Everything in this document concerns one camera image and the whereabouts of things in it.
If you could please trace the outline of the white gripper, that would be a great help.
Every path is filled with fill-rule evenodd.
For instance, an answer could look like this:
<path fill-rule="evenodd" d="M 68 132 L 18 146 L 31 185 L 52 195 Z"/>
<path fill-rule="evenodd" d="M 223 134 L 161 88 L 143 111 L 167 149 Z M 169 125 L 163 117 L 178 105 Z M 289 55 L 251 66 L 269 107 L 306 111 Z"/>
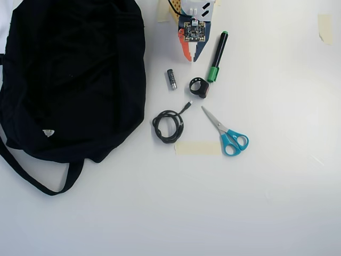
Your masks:
<path fill-rule="evenodd" d="M 214 0 L 183 0 L 182 1 L 182 12 L 184 14 L 193 16 L 196 19 L 205 22 L 205 41 L 197 43 L 196 52 L 193 58 L 194 62 L 198 60 L 200 54 L 202 53 L 204 47 L 206 46 L 209 40 L 214 4 L 215 4 Z M 189 43 L 184 40 L 185 37 L 184 37 L 183 28 L 178 30 L 178 38 L 179 38 L 185 58 L 189 62 L 191 62 L 192 57 L 191 57 L 191 53 L 189 49 Z"/>

